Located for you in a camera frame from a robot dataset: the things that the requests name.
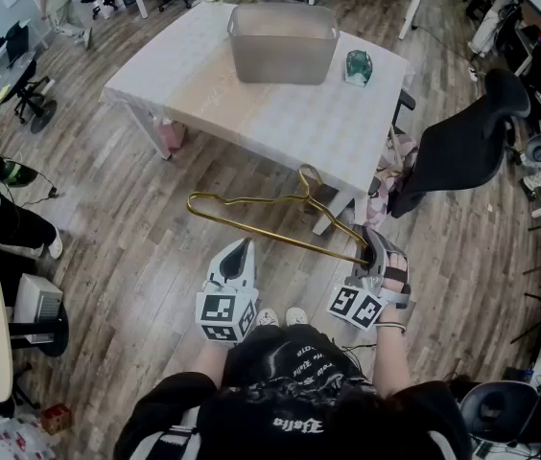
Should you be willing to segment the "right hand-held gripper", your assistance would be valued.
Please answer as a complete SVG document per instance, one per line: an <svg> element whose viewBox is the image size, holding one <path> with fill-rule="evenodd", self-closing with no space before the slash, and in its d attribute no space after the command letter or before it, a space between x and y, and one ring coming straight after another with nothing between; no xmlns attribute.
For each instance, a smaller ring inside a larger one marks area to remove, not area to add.
<svg viewBox="0 0 541 460"><path fill-rule="evenodd" d="M358 246L351 273L333 288L327 311L360 330L371 330L383 309L393 304L398 310L408 306L411 294L395 293L382 287L383 279L406 280L407 269L390 265L392 256L407 260L406 254L377 231L361 227L366 246Z"/></svg>

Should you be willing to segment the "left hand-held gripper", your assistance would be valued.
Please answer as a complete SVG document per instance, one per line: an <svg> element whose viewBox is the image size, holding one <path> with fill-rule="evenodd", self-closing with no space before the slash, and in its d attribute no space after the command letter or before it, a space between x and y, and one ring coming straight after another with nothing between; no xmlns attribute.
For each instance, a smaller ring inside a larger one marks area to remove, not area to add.
<svg viewBox="0 0 541 460"><path fill-rule="evenodd" d="M212 259L207 272L211 281L197 293L195 315L207 340L238 344L246 338L256 316L259 292L253 288L255 275L252 238L235 241ZM234 287L219 283L231 283Z"/></svg>

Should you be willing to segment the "clear plastic tray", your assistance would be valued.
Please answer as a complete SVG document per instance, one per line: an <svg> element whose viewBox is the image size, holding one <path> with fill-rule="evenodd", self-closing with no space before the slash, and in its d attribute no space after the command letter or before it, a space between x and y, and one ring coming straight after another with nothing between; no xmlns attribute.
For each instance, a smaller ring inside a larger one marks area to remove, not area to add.
<svg viewBox="0 0 541 460"><path fill-rule="evenodd" d="M298 85L325 81L340 37L331 10L288 3L238 5L227 33L240 81Z"/></svg>

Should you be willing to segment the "person's left forearm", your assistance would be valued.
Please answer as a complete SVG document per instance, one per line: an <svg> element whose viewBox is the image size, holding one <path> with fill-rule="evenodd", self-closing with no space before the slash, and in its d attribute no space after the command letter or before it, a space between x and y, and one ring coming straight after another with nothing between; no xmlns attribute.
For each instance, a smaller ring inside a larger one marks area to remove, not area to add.
<svg viewBox="0 0 541 460"><path fill-rule="evenodd" d="M206 341L195 359L191 371L207 376L220 389L230 348L221 342Z"/></svg>

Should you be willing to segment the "person's right forearm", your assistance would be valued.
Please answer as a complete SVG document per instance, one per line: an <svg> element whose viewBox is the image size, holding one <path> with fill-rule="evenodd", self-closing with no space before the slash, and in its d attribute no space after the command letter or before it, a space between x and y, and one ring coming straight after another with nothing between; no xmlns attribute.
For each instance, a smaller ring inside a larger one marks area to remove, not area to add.
<svg viewBox="0 0 541 460"><path fill-rule="evenodd" d="M390 304L383 309L377 322L403 324L401 311ZM376 334L372 384L381 397L387 398L411 385L406 341L398 329L376 328Z"/></svg>

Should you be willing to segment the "small red box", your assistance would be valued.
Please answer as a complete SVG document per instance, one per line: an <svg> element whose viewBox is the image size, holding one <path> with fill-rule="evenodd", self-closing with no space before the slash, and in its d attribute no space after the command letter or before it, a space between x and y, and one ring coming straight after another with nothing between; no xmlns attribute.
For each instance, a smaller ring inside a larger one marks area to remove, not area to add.
<svg viewBox="0 0 541 460"><path fill-rule="evenodd" d="M49 435L55 435L71 427L72 412L65 404L58 403L43 410L40 421Z"/></svg>

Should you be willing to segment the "person's right hand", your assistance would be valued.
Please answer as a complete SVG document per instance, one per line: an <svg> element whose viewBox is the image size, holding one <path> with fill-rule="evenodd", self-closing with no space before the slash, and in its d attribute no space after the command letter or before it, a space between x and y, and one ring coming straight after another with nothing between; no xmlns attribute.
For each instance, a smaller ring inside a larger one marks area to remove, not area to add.
<svg viewBox="0 0 541 460"><path fill-rule="evenodd" d="M409 265L403 255L391 253L384 271L382 287L395 293L410 294Z"/></svg>

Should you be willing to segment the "pink camouflage fabric bag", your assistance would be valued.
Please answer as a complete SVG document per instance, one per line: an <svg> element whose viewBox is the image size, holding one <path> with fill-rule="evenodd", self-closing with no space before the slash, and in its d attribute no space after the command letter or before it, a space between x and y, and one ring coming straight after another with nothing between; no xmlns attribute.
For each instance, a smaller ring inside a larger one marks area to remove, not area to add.
<svg viewBox="0 0 541 460"><path fill-rule="evenodd" d="M377 172L369 188L365 227L378 230L390 214L390 198L397 196L412 172L418 155L417 142L392 126Z"/></svg>

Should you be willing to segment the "black office chair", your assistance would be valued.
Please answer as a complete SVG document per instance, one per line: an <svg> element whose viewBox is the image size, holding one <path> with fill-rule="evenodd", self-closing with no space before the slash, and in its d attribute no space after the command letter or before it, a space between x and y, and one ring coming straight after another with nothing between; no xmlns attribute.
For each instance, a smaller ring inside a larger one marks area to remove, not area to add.
<svg viewBox="0 0 541 460"><path fill-rule="evenodd" d="M424 130L414 166L390 197L393 218L415 209L428 193L476 188L500 169L506 148L515 144L515 121L530 114L529 94L503 69L490 70L483 84L480 98Z"/></svg>

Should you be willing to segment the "person's black printed clothing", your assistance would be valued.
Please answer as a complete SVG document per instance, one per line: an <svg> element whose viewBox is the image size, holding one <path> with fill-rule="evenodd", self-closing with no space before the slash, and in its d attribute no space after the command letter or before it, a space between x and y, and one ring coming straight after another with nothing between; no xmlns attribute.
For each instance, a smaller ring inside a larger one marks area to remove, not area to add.
<svg viewBox="0 0 541 460"><path fill-rule="evenodd" d="M325 334L263 325L227 356L221 383L161 381L134 407L114 460L471 460L448 386L383 398Z"/></svg>

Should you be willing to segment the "green and white small object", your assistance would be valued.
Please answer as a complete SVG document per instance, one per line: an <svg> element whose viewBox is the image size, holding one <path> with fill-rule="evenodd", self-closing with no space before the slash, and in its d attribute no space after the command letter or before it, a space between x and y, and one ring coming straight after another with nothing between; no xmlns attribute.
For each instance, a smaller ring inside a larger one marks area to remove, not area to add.
<svg viewBox="0 0 541 460"><path fill-rule="evenodd" d="M346 82L366 87L372 76L372 70L372 61L366 51L353 50L347 53L344 68Z"/></svg>

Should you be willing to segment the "black round-seat chair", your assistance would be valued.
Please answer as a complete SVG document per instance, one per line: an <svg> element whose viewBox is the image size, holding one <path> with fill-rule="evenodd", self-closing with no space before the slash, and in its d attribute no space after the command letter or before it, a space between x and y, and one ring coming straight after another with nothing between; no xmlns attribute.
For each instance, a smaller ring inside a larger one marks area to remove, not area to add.
<svg viewBox="0 0 541 460"><path fill-rule="evenodd" d="M479 383L459 409L474 438L498 446L537 447L541 458L541 387L513 380Z"/></svg>

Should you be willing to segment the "white computer tower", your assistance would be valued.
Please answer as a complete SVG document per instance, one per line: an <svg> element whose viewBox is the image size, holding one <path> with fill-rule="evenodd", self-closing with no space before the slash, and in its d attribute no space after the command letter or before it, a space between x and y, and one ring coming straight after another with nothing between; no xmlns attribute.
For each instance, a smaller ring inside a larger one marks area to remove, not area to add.
<svg viewBox="0 0 541 460"><path fill-rule="evenodd" d="M19 281L12 322L43 323L59 318L63 292L44 277L24 273Z"/></svg>

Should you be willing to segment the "grey desk with monitor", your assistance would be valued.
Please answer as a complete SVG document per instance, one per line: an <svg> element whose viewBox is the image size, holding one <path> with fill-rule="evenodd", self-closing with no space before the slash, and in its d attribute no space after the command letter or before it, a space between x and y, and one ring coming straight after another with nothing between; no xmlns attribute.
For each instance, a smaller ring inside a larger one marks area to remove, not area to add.
<svg viewBox="0 0 541 460"><path fill-rule="evenodd" d="M35 62L35 51L31 48L30 29L17 21L0 41L8 65L0 71L0 105L12 98L22 87L24 78Z"/></svg>

